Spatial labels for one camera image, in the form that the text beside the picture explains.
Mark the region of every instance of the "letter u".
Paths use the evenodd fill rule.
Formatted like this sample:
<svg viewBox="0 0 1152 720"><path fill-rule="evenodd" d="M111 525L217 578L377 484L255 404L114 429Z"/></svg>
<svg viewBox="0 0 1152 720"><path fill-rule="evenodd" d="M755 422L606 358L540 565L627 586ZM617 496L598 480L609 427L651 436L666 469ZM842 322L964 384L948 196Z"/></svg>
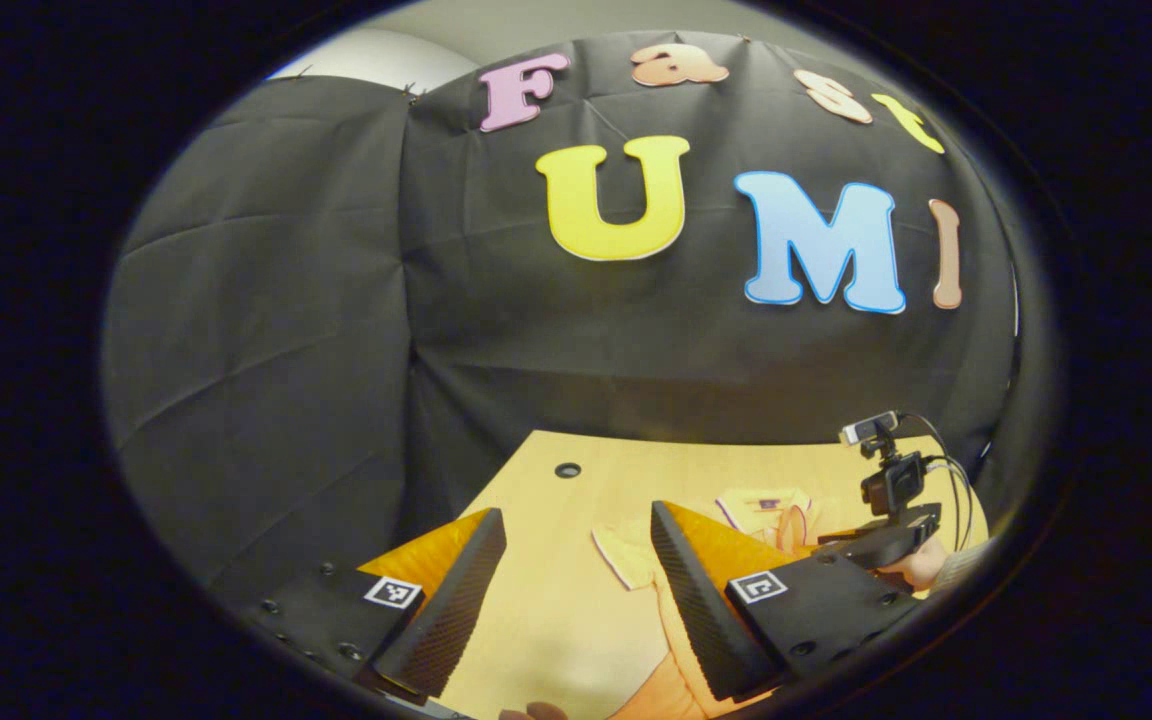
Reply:
<svg viewBox="0 0 1152 720"><path fill-rule="evenodd" d="M536 160L548 181L550 232L563 250L586 260L637 260L677 240L684 222L679 159L691 146L672 135L636 137L626 154L643 164L646 210L631 223L606 223L598 211L598 145L554 150Z"/></svg>

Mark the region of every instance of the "table surface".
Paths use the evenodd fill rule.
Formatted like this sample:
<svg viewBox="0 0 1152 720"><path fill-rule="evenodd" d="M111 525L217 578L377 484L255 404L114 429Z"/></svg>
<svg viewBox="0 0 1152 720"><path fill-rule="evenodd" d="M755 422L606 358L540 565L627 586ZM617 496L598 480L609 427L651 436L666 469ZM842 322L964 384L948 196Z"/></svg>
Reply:
<svg viewBox="0 0 1152 720"><path fill-rule="evenodd" d="M897 447L940 455L931 437L901 438ZM563 462L576 462L581 473L558 477ZM596 550L596 525L645 541L654 500L723 521L714 500L728 488L801 488L819 507L814 530L836 532L874 520L861 501L861 479L876 470L877 460L838 444L684 445L536 430L462 514L499 507L508 546L465 654L435 699L480 720L528 702L552 702L573 719L611 717L669 647L657 593L626 591ZM958 500L965 524L961 492ZM929 471L914 502L941 503L937 537L952 547L948 471ZM973 502L968 547L987 537Z"/></svg>

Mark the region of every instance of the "finger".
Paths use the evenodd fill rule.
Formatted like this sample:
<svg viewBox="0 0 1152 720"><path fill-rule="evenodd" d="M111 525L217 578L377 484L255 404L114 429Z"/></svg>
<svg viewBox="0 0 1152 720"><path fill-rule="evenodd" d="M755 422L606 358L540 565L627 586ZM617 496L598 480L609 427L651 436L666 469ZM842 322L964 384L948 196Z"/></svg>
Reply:
<svg viewBox="0 0 1152 720"><path fill-rule="evenodd" d="M526 714L535 720L567 720L567 714L559 710L556 705L547 702L530 702L526 704Z"/></svg>

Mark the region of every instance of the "letter m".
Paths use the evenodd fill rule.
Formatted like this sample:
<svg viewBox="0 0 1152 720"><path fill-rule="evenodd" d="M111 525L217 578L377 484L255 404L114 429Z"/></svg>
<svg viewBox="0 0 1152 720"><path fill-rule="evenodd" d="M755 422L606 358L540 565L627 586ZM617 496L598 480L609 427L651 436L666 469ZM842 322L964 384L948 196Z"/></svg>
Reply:
<svg viewBox="0 0 1152 720"><path fill-rule="evenodd" d="M849 183L826 223L799 183L783 173L741 173L736 190L749 196L758 223L758 275L745 283L753 302L791 305L803 300L803 286L791 271L797 255L817 300L826 304L838 291L847 263L852 281L842 300L856 310L895 314L905 310L896 282L890 212L896 202L882 188Z"/></svg>

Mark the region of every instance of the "black fabric backdrop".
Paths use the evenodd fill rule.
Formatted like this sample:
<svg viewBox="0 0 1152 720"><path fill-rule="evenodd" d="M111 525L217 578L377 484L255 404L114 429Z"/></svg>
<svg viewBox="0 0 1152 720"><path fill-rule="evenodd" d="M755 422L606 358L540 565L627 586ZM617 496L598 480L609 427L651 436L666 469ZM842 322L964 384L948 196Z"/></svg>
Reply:
<svg viewBox="0 0 1152 720"><path fill-rule="evenodd" d="M662 41L703 47L732 76L637 85L628 56ZM1014 392L1016 249L1039 325L1043 283L1032 225L982 182L991 170L950 120L905 88L732 36L617 33L484 70L551 51L573 63L531 100L539 118L497 132L477 131L483 70L415 105L362 81L266 82L147 199L109 296L109 423L147 518L225 600L250 602L328 551L367 559L447 523L532 429L814 444L899 409L935 420L979 468ZM849 88L873 124L820 108L799 68ZM946 154L873 92L918 113ZM646 135L691 145L679 240L636 262L567 253L535 160L602 145L600 211L631 222L643 176L622 145ZM732 180L748 170L790 174L827 219L846 183L890 192L904 313L810 293L746 300L755 213ZM933 197L963 219L955 310L931 298ZM1010 452L1029 450L1041 412L1011 419ZM993 518L1014 509L1025 469L984 468Z"/></svg>

